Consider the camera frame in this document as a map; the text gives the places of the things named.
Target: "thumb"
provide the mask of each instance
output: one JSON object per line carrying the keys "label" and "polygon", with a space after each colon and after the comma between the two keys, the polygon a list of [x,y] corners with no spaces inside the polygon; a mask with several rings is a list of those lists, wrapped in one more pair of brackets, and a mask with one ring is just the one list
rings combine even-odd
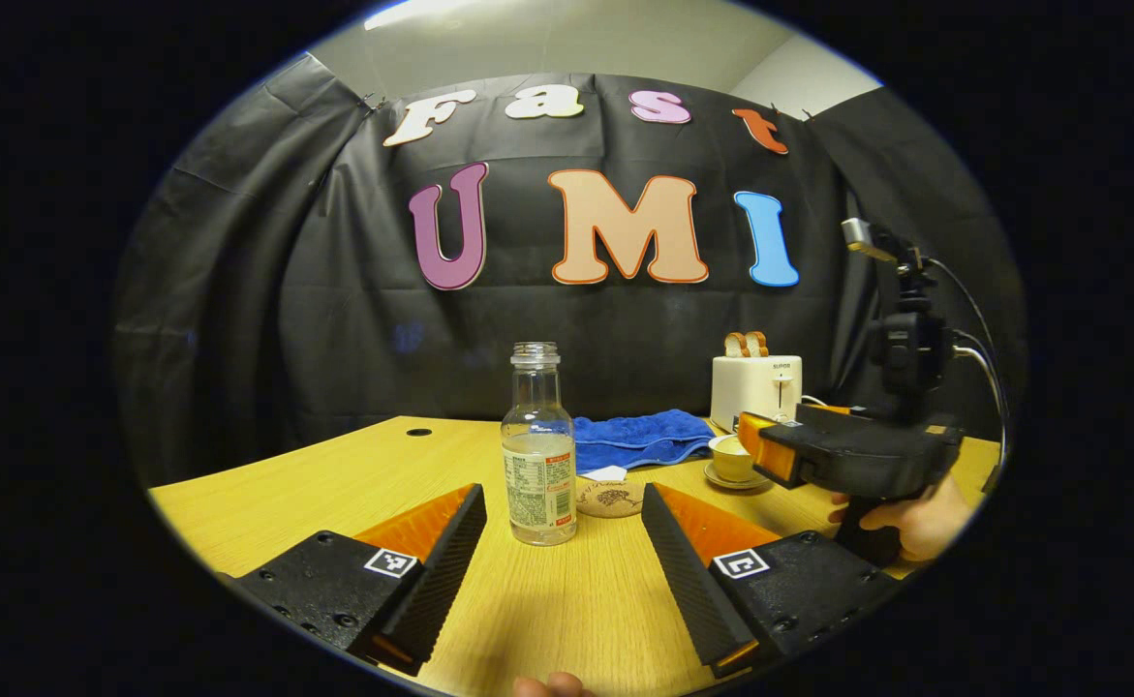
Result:
{"label": "thumb", "polygon": [[868,511],[868,516],[858,519],[858,526],[863,529],[881,529],[885,526],[899,527],[903,525],[903,513],[915,501],[899,501],[898,503],[886,503],[883,507],[875,507]]}

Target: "bottle label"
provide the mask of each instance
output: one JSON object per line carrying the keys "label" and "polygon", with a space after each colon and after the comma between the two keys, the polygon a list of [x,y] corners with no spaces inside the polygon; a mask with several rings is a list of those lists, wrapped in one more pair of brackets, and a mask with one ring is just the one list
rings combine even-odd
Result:
{"label": "bottle label", "polygon": [[561,454],[501,450],[506,460],[506,494],[510,521],[535,530],[575,521],[575,449]]}

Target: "wall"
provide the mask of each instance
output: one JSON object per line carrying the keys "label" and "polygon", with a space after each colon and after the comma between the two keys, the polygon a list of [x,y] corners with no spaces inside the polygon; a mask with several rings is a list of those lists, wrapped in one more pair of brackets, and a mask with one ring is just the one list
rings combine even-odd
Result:
{"label": "wall", "polygon": [[803,110],[818,114],[880,85],[824,44],[796,34],[744,76],[730,94],[758,104],[772,103],[784,114],[806,119]]}

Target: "hand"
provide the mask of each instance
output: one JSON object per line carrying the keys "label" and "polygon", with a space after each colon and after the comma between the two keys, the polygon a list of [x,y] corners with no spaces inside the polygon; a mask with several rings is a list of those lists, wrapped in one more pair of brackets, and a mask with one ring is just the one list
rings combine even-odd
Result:
{"label": "hand", "polygon": [[552,672],[541,682],[531,678],[514,679],[513,697],[596,697],[592,689],[569,672]]}
{"label": "hand", "polygon": [[[846,503],[848,494],[833,494],[833,504]],[[958,483],[948,475],[936,490],[913,501],[899,501],[875,507],[858,519],[863,529],[881,529],[894,526],[898,529],[898,541],[903,543],[903,559],[907,561],[933,560],[971,519],[971,507],[962,498]],[[829,521],[841,521],[846,509],[829,513]]]}

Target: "white paper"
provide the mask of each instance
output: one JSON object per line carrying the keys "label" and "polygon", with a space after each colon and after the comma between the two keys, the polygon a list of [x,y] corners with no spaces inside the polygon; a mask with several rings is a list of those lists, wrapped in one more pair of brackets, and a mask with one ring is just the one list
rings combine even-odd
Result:
{"label": "white paper", "polygon": [[610,467],[599,468],[599,470],[581,474],[579,476],[593,482],[623,482],[627,477],[627,470],[620,468],[619,465],[610,465]]}

